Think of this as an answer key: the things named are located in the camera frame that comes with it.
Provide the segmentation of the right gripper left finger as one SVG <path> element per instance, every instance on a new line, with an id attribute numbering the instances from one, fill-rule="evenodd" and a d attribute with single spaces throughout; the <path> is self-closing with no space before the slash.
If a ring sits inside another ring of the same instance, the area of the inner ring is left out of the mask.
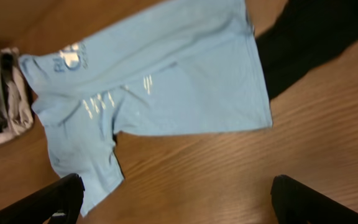
<path id="1" fill-rule="evenodd" d="M 76 223 L 84 192 L 82 178 L 69 174 L 0 210 L 0 223 Z"/>

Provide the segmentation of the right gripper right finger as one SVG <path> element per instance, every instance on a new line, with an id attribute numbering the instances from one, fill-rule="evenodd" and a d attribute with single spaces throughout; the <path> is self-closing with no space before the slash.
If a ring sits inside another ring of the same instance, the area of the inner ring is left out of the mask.
<path id="1" fill-rule="evenodd" d="M 274 177 L 270 191 L 279 224 L 358 224 L 358 213 L 287 175 Z"/>

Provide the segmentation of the light blue printed t-shirt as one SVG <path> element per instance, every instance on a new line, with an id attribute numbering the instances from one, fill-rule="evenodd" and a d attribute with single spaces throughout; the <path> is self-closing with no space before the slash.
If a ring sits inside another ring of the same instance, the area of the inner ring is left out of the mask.
<path id="1" fill-rule="evenodd" d="M 164 1 L 58 52 L 22 55 L 53 170 L 78 174 L 87 215 L 123 181 L 113 136 L 272 125 L 243 0 Z"/>

